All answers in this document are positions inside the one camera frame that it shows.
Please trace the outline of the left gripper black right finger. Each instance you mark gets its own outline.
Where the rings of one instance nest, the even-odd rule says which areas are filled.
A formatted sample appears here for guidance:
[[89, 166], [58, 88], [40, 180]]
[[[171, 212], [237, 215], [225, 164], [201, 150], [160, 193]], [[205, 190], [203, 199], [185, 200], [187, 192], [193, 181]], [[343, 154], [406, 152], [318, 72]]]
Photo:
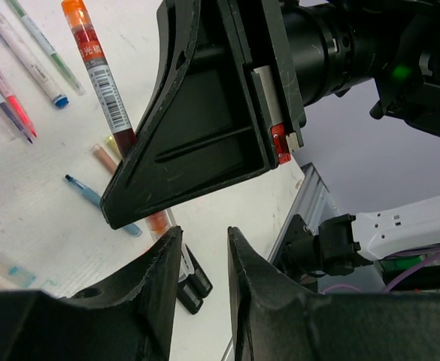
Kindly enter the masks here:
[[313, 293], [228, 230], [236, 360], [440, 360], [440, 293]]

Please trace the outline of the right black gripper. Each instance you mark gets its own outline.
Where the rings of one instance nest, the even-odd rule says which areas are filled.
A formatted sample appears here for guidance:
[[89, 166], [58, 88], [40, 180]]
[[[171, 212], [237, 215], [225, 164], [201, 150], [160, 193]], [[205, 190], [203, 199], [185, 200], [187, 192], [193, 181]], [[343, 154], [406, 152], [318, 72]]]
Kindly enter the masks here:
[[215, 147], [218, 165], [280, 165], [304, 144], [305, 109], [378, 69], [372, 17], [338, 5], [218, 1], [220, 81], [234, 117]]

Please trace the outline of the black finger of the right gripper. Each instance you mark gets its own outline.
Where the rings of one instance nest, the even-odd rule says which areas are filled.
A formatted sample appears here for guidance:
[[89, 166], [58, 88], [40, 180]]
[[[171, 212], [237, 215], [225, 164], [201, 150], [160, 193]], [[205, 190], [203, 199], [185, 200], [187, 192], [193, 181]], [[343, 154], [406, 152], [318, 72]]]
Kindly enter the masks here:
[[101, 200], [113, 229], [278, 166], [215, 162], [222, 131], [234, 119], [220, 81], [226, 50], [217, 2], [164, 1], [158, 8], [153, 95]]

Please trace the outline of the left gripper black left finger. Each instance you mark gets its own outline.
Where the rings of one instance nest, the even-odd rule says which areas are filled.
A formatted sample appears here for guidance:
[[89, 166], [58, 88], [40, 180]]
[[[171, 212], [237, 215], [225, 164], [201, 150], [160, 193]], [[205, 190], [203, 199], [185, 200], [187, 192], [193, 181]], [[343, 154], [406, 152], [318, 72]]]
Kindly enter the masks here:
[[0, 360], [167, 360], [182, 230], [70, 298], [0, 291]]

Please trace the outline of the black orange marker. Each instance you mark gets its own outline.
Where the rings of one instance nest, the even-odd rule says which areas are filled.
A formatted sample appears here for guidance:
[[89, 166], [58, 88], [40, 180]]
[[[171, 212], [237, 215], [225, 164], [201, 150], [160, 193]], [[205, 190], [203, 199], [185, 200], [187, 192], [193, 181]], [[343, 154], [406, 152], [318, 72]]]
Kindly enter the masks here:
[[205, 271], [200, 266], [191, 249], [188, 246], [186, 246], [186, 249], [194, 269], [193, 274], [189, 276], [190, 283], [193, 285], [198, 295], [202, 299], [205, 299], [213, 290], [213, 284], [210, 282], [208, 276], [205, 274]]

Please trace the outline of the yellow highlighter pen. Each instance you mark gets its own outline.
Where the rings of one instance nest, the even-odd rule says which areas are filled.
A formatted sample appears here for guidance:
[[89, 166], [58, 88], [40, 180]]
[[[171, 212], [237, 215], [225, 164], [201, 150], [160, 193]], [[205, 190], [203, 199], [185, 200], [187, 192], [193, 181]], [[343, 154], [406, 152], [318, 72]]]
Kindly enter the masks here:
[[108, 147], [108, 149], [116, 156], [116, 158], [122, 159], [122, 155], [117, 146], [116, 140], [112, 135], [106, 137], [104, 139], [104, 143]]

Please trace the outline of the orange highlighter pen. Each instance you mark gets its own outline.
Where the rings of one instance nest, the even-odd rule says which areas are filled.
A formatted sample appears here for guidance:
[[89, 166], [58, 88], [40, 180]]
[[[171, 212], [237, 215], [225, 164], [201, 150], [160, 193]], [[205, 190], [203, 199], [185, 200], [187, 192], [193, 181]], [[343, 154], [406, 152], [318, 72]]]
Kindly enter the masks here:
[[91, 151], [93, 156], [102, 164], [108, 173], [114, 175], [117, 170], [117, 164], [108, 152], [99, 144], [95, 144]]

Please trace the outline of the red pen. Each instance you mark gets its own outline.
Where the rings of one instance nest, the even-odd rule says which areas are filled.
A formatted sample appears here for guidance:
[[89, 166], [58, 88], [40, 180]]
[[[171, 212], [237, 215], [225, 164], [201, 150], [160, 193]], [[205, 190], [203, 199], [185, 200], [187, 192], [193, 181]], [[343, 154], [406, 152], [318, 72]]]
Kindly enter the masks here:
[[1, 70], [0, 70], [0, 93], [8, 101], [8, 104], [12, 107], [12, 110], [19, 117], [21, 123], [36, 138], [38, 135], [32, 121], [29, 118], [29, 115], [27, 114], [26, 110], [23, 108], [20, 101], [16, 97], [14, 91], [12, 90], [6, 77], [2, 74]]
[[61, 6], [120, 156], [125, 158], [136, 136], [92, 20], [82, 1], [63, 1]]

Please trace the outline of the clear blue pen cap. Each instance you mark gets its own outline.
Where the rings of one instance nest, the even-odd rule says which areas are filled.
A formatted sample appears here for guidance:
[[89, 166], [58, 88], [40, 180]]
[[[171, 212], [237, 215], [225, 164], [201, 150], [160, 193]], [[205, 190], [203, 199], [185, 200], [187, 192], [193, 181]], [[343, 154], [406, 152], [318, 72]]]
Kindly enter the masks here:
[[19, 288], [28, 288], [36, 280], [36, 275], [4, 253], [0, 253], [0, 277]]

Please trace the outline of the white blue marker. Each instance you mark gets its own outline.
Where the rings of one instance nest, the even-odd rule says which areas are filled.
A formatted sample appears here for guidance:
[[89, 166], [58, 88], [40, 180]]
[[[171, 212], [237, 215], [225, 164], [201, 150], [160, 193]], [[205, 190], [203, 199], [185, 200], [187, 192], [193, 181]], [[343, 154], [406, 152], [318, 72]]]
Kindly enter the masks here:
[[68, 97], [1, 11], [0, 36], [53, 105], [58, 109], [65, 108], [69, 104]]

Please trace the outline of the black pink marker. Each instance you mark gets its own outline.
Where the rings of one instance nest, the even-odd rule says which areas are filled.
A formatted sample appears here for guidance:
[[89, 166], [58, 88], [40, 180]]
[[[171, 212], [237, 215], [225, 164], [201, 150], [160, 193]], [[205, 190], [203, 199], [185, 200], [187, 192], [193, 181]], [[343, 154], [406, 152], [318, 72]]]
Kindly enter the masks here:
[[203, 299], [187, 280], [178, 283], [177, 299], [192, 315], [197, 314], [203, 306]]

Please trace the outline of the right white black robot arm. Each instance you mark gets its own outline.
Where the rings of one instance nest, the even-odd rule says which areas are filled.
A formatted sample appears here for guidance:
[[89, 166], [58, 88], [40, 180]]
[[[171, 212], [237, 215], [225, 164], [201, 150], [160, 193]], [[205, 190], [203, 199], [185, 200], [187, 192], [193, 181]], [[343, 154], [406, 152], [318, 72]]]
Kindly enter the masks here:
[[354, 211], [440, 193], [440, 1], [165, 1], [155, 90], [102, 196], [118, 229], [281, 164]]

